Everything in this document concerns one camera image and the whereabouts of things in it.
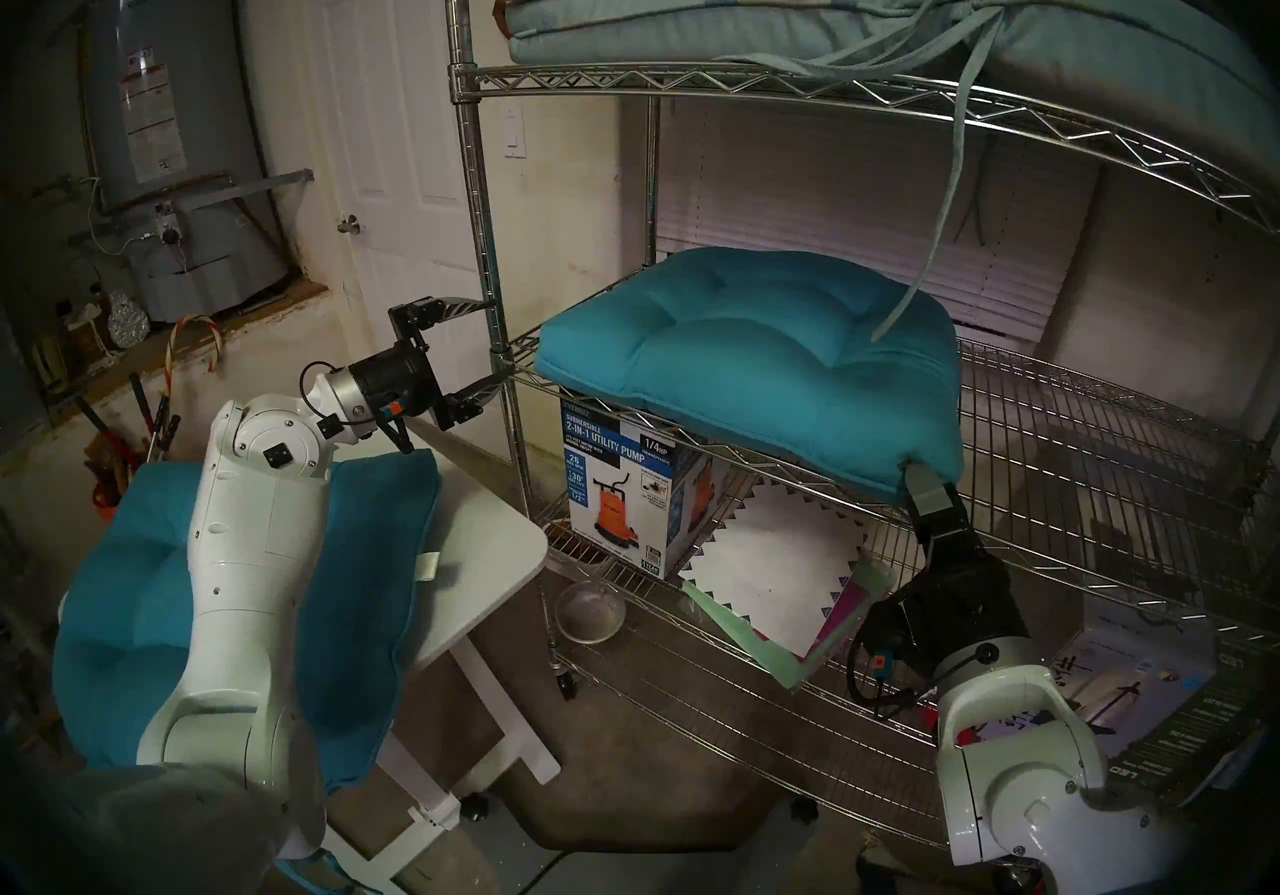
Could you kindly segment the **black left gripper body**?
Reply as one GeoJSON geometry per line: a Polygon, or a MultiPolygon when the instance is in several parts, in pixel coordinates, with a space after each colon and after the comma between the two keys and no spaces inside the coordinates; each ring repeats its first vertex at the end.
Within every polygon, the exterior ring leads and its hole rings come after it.
{"type": "Polygon", "coordinates": [[[424,341],[398,341],[390,348],[348,365],[358,393],[349,401],[348,424],[376,425],[404,417],[428,416],[440,430],[447,410],[429,346],[424,341]]]}

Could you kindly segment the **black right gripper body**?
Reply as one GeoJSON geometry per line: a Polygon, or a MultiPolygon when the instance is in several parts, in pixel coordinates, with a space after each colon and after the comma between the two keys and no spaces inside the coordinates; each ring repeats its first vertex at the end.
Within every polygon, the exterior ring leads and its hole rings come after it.
{"type": "Polygon", "coordinates": [[[876,682],[867,703],[918,703],[965,668],[989,668],[1030,644],[1007,570],[970,528],[940,536],[916,529],[924,567],[899,592],[870,606],[865,654],[876,682]]]}

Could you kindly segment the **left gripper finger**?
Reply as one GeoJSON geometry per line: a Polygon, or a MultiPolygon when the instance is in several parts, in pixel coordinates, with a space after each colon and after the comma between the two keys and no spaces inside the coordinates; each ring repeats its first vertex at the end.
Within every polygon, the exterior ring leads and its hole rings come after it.
{"type": "Polygon", "coordinates": [[[396,347],[408,347],[421,353],[429,351],[422,334],[434,327],[476,312],[493,310],[494,301],[457,297],[422,297],[390,306],[388,318],[394,332],[396,347]]]}
{"type": "Polygon", "coordinates": [[[502,392],[506,382],[507,371],[498,371],[477,379],[460,391],[442,394],[440,430],[448,431],[479,417],[485,411],[486,405],[502,392]]]}

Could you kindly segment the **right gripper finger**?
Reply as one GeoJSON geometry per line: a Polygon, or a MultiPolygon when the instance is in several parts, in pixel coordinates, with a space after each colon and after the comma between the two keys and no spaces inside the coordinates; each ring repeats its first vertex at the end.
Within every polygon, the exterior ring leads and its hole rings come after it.
{"type": "Polygon", "coordinates": [[[925,553],[975,553],[977,530],[954,483],[931,466],[902,464],[902,504],[925,553]]]}

